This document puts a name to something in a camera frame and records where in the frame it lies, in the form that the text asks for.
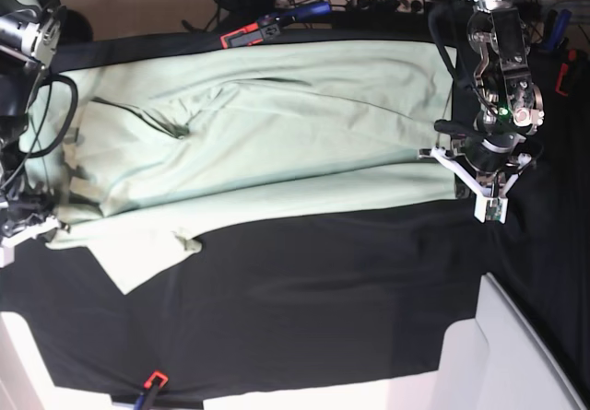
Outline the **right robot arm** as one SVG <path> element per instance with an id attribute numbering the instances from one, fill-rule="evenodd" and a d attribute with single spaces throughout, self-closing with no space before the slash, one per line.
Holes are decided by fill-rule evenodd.
<path id="1" fill-rule="evenodd" d="M 1 0 L 1 244 L 5 248 L 65 227 L 53 214 L 51 190 L 32 186 L 26 172 L 30 160 L 49 155 L 63 142 L 76 113 L 76 83 L 51 71 L 65 16 L 61 0 Z M 30 127 L 30 107 L 40 88 L 55 83 L 68 86 L 71 93 L 64 123 L 48 146 L 23 151 L 19 139 Z"/>

